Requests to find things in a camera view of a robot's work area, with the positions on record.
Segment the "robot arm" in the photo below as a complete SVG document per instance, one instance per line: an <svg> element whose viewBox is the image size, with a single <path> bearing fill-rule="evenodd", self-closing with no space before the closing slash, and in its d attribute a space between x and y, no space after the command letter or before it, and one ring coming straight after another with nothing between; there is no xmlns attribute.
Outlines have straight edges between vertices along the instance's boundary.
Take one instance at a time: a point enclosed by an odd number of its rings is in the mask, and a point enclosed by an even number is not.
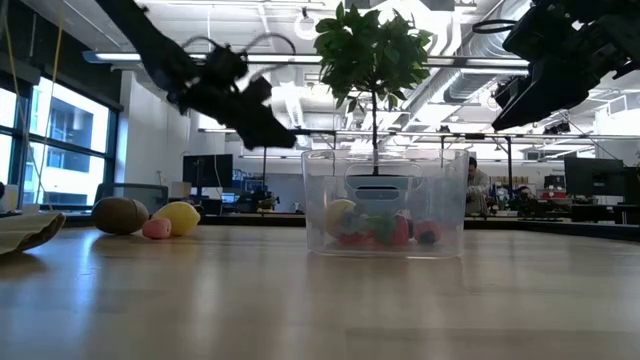
<svg viewBox="0 0 640 360"><path fill-rule="evenodd" d="M490 32L478 26L474 31ZM570 109L586 100L609 72L616 71L616 79L640 68L640 3L533 0L503 47L529 61L529 75L499 84L494 97L502 113L493 123L495 130Z"/></svg>
<svg viewBox="0 0 640 360"><path fill-rule="evenodd" d="M295 136L273 116L271 107L262 105L271 97L267 80L255 77L243 92L236 87L236 80L248 73L246 54L203 39L215 47L204 61L196 62L156 29L133 0L96 2L136 48L153 82L167 91L167 100L180 113L193 109L235 129L248 149L295 145Z"/></svg>

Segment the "plant stem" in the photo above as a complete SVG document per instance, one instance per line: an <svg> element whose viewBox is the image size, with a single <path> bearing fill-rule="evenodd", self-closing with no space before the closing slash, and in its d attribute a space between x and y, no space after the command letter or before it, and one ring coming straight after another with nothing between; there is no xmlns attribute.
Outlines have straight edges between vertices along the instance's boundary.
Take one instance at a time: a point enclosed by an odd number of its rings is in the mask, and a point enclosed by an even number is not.
<svg viewBox="0 0 640 360"><path fill-rule="evenodd" d="M376 176L380 173L378 167L378 119L376 118L376 111L378 110L378 103L376 98L376 83L371 83L371 99L372 99L372 115L373 115L373 175Z"/></svg>

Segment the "table surface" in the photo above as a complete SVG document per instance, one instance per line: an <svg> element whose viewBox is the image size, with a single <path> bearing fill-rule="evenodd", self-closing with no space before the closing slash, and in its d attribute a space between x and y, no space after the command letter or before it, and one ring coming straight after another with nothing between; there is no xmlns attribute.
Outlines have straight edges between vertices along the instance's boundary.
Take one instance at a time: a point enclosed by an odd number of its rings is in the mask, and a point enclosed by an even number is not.
<svg viewBox="0 0 640 360"><path fill-rule="evenodd" d="M640 359L640 247L467 231L461 259L323 257L303 229L64 230L0 261L0 359Z"/></svg>

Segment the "tree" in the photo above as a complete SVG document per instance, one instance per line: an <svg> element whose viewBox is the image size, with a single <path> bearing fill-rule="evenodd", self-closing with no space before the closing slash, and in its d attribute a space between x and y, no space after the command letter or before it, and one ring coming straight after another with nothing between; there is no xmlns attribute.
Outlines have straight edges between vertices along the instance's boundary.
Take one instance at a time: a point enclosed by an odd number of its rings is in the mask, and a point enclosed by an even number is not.
<svg viewBox="0 0 640 360"><path fill-rule="evenodd" d="M323 19L316 25L320 36L314 47L322 57L320 81L331 88L336 108L348 101L347 112L356 107L364 112L358 100L363 94L371 94L374 175L378 173L378 103L386 101L391 111L398 100L406 100L403 89L415 89L430 75L424 64L425 47L432 34L415 29L414 22L405 20L396 10L394 15L380 24L380 11L371 10L362 16L355 5L345 12L340 3L335 19Z"/></svg>

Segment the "clear plastic bin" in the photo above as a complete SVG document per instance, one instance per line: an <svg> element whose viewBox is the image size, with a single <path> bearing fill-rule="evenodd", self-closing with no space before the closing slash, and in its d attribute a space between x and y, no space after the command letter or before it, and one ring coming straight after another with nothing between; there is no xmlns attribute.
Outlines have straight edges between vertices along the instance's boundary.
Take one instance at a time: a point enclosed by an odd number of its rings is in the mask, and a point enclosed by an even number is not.
<svg viewBox="0 0 640 360"><path fill-rule="evenodd" d="M460 254L465 150L328 150L302 154L309 249L333 255Z"/></svg>

